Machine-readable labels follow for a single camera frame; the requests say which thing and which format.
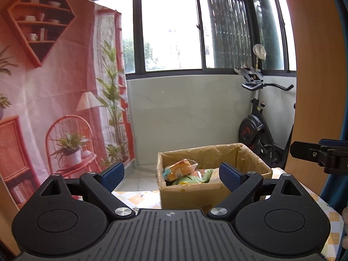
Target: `snack package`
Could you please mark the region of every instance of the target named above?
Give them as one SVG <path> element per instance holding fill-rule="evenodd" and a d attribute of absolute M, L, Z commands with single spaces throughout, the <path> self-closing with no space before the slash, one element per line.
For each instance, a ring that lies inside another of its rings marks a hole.
<path fill-rule="evenodd" d="M 186 175 L 180 179 L 177 179 L 173 182 L 173 186 L 176 184 L 199 184 L 206 183 L 209 181 L 210 176 L 212 175 L 213 169 L 205 170 L 195 170 L 189 175 Z"/>
<path fill-rule="evenodd" d="M 220 176 L 219 176 L 219 168 L 216 168 L 213 170 L 213 173 L 210 177 L 209 183 L 219 183 L 222 181 L 220 180 Z"/>
<path fill-rule="evenodd" d="M 197 166 L 198 163 L 196 161 L 183 159 L 174 165 L 166 167 L 163 172 L 163 178 L 168 182 L 172 182 L 193 172 Z"/>

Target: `window frame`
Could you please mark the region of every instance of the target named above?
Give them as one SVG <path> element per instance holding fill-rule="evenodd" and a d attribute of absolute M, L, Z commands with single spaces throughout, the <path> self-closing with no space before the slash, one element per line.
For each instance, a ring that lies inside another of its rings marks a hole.
<path fill-rule="evenodd" d="M 288 44 L 285 33 L 285 23 L 283 21 L 283 15 L 279 0 L 276 1 L 278 10 L 279 22 L 281 25 L 281 37 L 283 43 L 284 53 L 284 67 L 285 70 L 262 70 L 263 75 L 276 75 L 276 76 L 296 76 L 296 72 L 289 71 L 288 61 Z M 251 54 L 253 54 L 253 44 L 260 42 L 259 28 L 256 18 L 256 12 L 254 9 L 253 0 L 244 0 L 246 16 L 248 19 L 249 35 L 251 42 Z M 231 74 L 236 75 L 234 69 L 219 69 L 219 68 L 207 68 L 206 56 L 205 56 L 205 41 L 204 41 L 204 29 L 201 14 L 200 0 L 196 0 L 197 16 L 198 16 L 198 30 L 201 42 L 201 60 L 202 69 L 176 69 L 176 70 L 158 70 L 158 71 L 146 71 L 145 55 L 144 55 L 144 37 L 143 37 L 143 21 L 142 21 L 142 1 L 133 0 L 133 32 L 134 32 L 134 63 L 135 73 L 126 74 L 126 79 L 139 79 L 146 77 L 161 77 L 161 76 L 177 76 L 177 75 L 209 75 L 209 74 Z M 255 58 L 252 58 L 253 66 L 255 66 Z"/>

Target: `lamp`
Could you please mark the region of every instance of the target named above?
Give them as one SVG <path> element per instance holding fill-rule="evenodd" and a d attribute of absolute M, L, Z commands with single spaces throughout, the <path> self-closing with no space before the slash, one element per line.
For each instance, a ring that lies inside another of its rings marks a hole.
<path fill-rule="evenodd" d="M 87 91 L 81 95 L 79 104 L 77 105 L 76 111 L 82 111 L 91 109 L 94 107 L 103 107 L 99 100 L 93 95 L 92 92 Z"/>

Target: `silver screw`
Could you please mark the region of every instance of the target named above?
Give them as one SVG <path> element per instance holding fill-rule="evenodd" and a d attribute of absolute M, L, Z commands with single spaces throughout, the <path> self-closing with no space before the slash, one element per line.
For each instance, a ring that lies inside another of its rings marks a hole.
<path fill-rule="evenodd" d="M 132 213 L 132 210 L 127 207 L 117 208 L 115 214 L 118 216 L 128 216 Z"/>
<path fill-rule="evenodd" d="M 215 216 L 225 216 L 228 213 L 228 211 L 225 208 L 217 207 L 217 208 L 211 209 L 210 213 L 212 213 Z"/>

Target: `window pane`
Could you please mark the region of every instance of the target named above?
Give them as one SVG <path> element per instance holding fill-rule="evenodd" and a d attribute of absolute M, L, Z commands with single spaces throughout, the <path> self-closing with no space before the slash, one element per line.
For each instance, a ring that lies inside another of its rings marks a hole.
<path fill-rule="evenodd" d="M 196 0 L 142 0 L 146 71 L 201 69 Z"/>
<path fill-rule="evenodd" d="M 281 27 L 275 0 L 254 0 L 260 30 L 260 43 L 267 52 L 262 60 L 263 69 L 284 69 Z"/>
<path fill-rule="evenodd" d="M 243 64 L 251 66 L 250 35 L 244 0 L 199 1 L 207 67 L 232 69 Z"/>
<path fill-rule="evenodd" d="M 289 70 L 296 70 L 296 51 L 294 33 L 292 31 L 290 12 L 286 0 L 279 0 L 281 13 L 285 22 L 286 41 L 288 43 Z"/>
<path fill-rule="evenodd" d="M 96 0 L 97 4 L 122 14 L 122 42 L 125 73 L 134 73 L 133 0 Z"/>

